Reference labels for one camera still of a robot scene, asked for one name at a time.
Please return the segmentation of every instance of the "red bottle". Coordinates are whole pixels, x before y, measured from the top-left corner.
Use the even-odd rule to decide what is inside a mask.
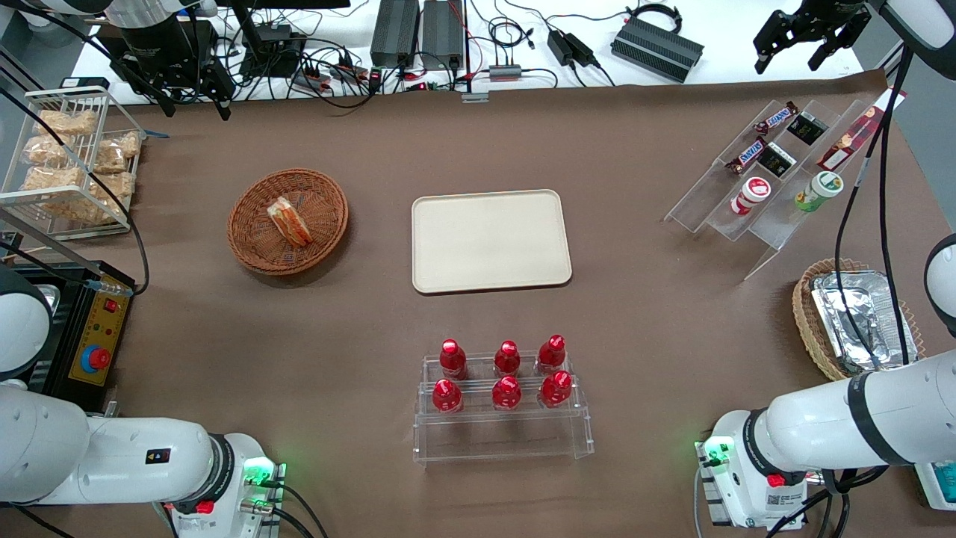
[[[435,404],[439,413],[458,413],[465,407],[462,390],[447,379],[439,379],[438,383],[435,383],[435,390],[431,392],[431,403]]]
[[[538,391],[538,402],[544,407],[557,407],[571,396],[571,374],[564,370],[544,378]]]
[[[465,350],[452,339],[442,344],[442,353],[438,356],[442,364],[442,373],[449,379],[465,381],[468,379],[468,367],[465,364]]]
[[[549,375],[561,370],[565,355],[564,337],[555,334],[538,351],[538,358],[534,361],[534,371],[541,375]]]
[[[517,375],[519,366],[521,355],[518,354],[518,346],[511,340],[502,342],[501,348],[494,354],[494,373],[498,377]]]
[[[521,386],[518,380],[506,375],[498,380],[491,389],[491,402],[498,411],[511,411],[521,401]]]

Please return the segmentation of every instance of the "qr code label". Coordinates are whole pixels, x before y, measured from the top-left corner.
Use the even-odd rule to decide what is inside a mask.
[[[787,511],[803,502],[802,488],[768,488],[767,510]]]

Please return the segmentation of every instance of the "wicker basket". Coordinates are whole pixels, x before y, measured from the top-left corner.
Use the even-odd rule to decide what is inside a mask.
[[[864,271],[868,268],[869,266],[851,259],[840,259],[841,271]],[[796,326],[800,330],[800,338],[803,339],[803,345],[807,348],[807,352],[810,353],[810,357],[814,359],[816,366],[831,380],[837,381],[839,379],[846,379],[850,377],[850,375],[838,365],[837,357],[834,355],[833,349],[830,346],[830,339],[827,337],[823,323],[816,313],[814,298],[810,294],[810,279],[823,273],[830,273],[834,270],[834,260],[830,258],[818,261],[803,273],[803,277],[800,277],[800,280],[793,288],[793,318],[796,320]],[[902,310],[903,317],[909,324],[909,330],[913,334],[913,343],[916,344],[917,355],[921,357],[925,356],[926,349],[923,347],[923,337],[913,322],[913,313],[909,311],[909,308],[906,307],[906,303],[903,301],[900,301],[900,310]]]
[[[292,246],[266,209],[279,196],[295,207],[314,241]],[[228,221],[229,248],[243,265],[264,275],[291,275],[325,259],[345,234],[349,207],[338,184],[304,168],[278,171],[259,180],[239,198]]]

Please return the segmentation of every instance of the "yellow control panel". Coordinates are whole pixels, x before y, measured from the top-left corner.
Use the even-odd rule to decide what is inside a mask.
[[[107,275],[102,280],[125,285]],[[127,308],[128,297],[97,293],[70,366],[70,379],[99,387],[106,384]]]

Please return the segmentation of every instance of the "emergency stop button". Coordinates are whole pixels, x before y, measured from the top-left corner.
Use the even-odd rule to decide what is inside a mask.
[[[109,349],[92,345],[83,350],[83,354],[79,357],[79,365],[86,373],[96,373],[110,366],[112,358]]]

